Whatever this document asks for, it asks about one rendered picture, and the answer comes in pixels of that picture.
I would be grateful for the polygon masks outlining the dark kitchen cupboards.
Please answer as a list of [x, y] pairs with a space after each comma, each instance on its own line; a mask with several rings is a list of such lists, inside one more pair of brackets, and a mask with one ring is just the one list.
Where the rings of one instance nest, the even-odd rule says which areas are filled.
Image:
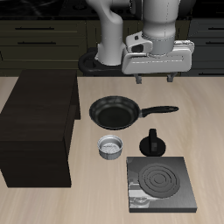
[[100, 41], [100, 19], [85, 0], [0, 0], [0, 77], [77, 69]]

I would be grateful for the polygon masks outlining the round black stove knob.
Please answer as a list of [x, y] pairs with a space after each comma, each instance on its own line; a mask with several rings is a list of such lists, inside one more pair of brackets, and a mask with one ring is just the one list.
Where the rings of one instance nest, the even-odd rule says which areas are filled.
[[143, 138], [139, 144], [139, 150], [146, 157], [161, 157], [165, 153], [165, 149], [165, 142], [158, 138], [156, 129], [150, 129], [149, 135]]

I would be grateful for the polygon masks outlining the flat black base plate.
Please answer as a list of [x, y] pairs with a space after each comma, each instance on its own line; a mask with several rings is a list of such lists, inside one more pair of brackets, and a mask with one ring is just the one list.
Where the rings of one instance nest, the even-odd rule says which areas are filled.
[[122, 66], [107, 66], [95, 59], [98, 49], [90, 47], [79, 58], [78, 67], [87, 77], [119, 77], [123, 76]]

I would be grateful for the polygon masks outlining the black frying pan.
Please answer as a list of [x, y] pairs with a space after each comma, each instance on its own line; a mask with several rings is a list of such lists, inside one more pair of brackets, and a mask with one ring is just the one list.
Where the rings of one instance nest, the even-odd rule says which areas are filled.
[[123, 96], [112, 95], [95, 101], [89, 109], [91, 120], [106, 130], [123, 130], [138, 118], [149, 114], [171, 113], [178, 111], [175, 106], [156, 106], [139, 108], [138, 104]]

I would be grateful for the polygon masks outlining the dark wooden cabinet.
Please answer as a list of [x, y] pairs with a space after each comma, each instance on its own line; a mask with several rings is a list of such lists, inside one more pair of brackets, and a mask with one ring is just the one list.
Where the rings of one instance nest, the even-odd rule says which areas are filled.
[[0, 171], [8, 187], [69, 187], [74, 122], [81, 118], [74, 70], [24, 70], [0, 113]]

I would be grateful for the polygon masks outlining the small grey fluted dish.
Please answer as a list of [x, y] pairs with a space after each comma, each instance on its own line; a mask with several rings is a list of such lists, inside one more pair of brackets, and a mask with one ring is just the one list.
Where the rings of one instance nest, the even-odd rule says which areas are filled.
[[122, 154], [123, 141], [118, 136], [106, 135], [98, 140], [97, 147], [102, 158], [115, 160]]

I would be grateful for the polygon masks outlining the dark grey stove plate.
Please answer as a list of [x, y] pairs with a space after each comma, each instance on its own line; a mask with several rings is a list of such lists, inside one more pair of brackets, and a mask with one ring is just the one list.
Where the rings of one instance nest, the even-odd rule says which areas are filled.
[[127, 157], [131, 213], [195, 213], [197, 204], [183, 157]]

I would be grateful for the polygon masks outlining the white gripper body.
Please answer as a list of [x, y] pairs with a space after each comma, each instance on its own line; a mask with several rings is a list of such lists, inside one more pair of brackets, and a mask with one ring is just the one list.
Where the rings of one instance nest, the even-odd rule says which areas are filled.
[[151, 57], [142, 52], [129, 53], [123, 49], [122, 72], [124, 74], [156, 74], [187, 72], [192, 67], [194, 43], [176, 40], [171, 52], [162, 57]]

